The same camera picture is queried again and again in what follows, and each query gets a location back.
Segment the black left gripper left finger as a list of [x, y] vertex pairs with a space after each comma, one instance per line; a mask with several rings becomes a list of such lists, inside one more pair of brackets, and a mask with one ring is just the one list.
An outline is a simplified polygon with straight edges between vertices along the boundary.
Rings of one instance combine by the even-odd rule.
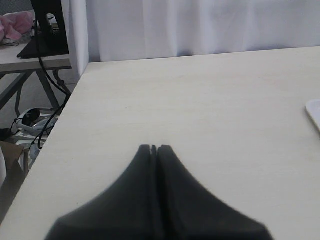
[[156, 147], [141, 145], [123, 174], [99, 196], [60, 217], [48, 240], [158, 240]]

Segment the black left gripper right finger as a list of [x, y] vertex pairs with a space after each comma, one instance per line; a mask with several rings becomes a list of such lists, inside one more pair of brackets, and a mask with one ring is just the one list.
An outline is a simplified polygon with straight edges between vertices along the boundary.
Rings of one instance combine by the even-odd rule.
[[157, 188], [167, 240], [271, 240], [262, 223], [218, 199], [169, 145], [156, 155]]

